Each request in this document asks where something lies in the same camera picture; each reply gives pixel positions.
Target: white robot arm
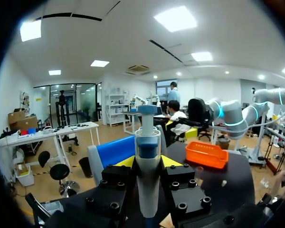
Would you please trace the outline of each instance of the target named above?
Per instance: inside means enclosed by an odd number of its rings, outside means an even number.
[[[211,120],[223,118],[226,129],[234,131],[228,133],[229,137],[240,139],[245,134],[245,129],[268,111],[267,102],[285,105],[285,88],[256,90],[254,103],[243,110],[238,101],[223,102],[218,98],[209,100],[206,106],[209,107]]]
[[[150,101],[151,100],[151,105],[152,105],[152,99],[155,98],[156,99],[156,106],[157,107],[160,107],[161,106],[161,102],[160,102],[160,97],[155,94],[155,95],[151,95],[149,97],[147,97],[147,101]]]
[[[130,101],[130,107],[135,107],[135,103],[136,103],[136,100],[139,100],[142,105],[146,105],[148,104],[148,101],[142,99],[141,97],[137,96],[136,94],[134,95],[134,97],[132,98],[132,100]]]

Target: orange basket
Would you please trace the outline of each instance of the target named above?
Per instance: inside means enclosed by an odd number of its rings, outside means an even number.
[[[223,169],[228,162],[228,152],[216,145],[190,142],[186,146],[186,159],[198,164]]]

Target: white shelving unit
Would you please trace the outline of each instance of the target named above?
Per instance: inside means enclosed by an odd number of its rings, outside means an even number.
[[[105,112],[108,120],[108,124],[112,127],[113,124],[120,124],[124,122],[124,114],[122,112],[128,111],[129,104],[125,100],[123,94],[110,94],[106,96]]]

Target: yellow pad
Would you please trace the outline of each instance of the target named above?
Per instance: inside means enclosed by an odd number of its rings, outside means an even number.
[[[198,136],[198,129],[192,127],[190,130],[185,132],[185,139],[197,137]]]
[[[165,167],[170,167],[172,165],[175,165],[175,166],[182,166],[182,164],[178,163],[177,161],[174,161],[164,155],[161,156],[161,159],[162,159],[162,162],[163,162],[163,165]]]
[[[114,166],[122,166],[122,165],[124,165],[124,166],[127,166],[127,167],[132,167],[134,158],[135,158],[135,155],[133,155],[130,158],[127,158],[127,159],[117,163]]]
[[[171,124],[171,123],[173,123],[172,120],[169,120],[169,121],[166,123],[166,130],[167,130],[167,126],[168,126],[169,124]]]

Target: seated person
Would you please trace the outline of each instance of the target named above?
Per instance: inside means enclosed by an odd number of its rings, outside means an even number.
[[[180,111],[180,103],[178,101],[172,100],[168,103],[168,110],[171,116],[168,115],[168,118],[172,121],[178,120],[179,117],[187,118],[186,114]],[[190,130],[190,126],[185,124],[177,124],[175,127],[170,130],[174,133],[172,136],[176,139],[180,134],[185,133]]]
[[[284,171],[281,171],[277,176],[276,176],[276,179],[275,179],[275,183],[270,191],[270,195],[271,196],[276,196],[277,195],[277,192],[279,191],[279,188],[282,184],[282,182],[285,182],[285,170]]]

